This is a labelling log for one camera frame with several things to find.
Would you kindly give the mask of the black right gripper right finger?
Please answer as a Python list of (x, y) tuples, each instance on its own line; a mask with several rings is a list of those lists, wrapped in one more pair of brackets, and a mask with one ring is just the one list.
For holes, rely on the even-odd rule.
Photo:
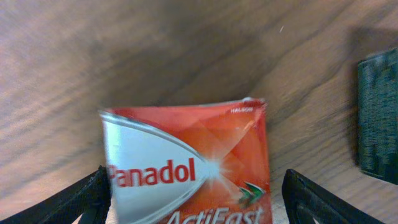
[(293, 169), (286, 170), (282, 196), (293, 224), (383, 224)]

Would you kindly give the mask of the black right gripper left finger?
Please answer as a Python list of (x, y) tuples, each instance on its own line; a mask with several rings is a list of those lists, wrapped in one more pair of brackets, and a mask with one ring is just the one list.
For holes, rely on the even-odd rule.
[(1, 220), (13, 223), (73, 223), (104, 224), (111, 206), (111, 191), (107, 170), (97, 171), (65, 188), (50, 198)]

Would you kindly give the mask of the red Panadol ActiFast box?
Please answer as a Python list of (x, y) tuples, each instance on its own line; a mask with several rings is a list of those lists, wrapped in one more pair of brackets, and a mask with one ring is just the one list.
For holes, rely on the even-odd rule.
[(99, 114), (119, 223), (272, 222), (264, 100)]

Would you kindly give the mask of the green Zam-Buk box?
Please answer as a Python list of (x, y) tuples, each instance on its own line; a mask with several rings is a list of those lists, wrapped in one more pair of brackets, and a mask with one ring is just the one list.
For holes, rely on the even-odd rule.
[(358, 146), (362, 172), (397, 184), (397, 49), (358, 63)]

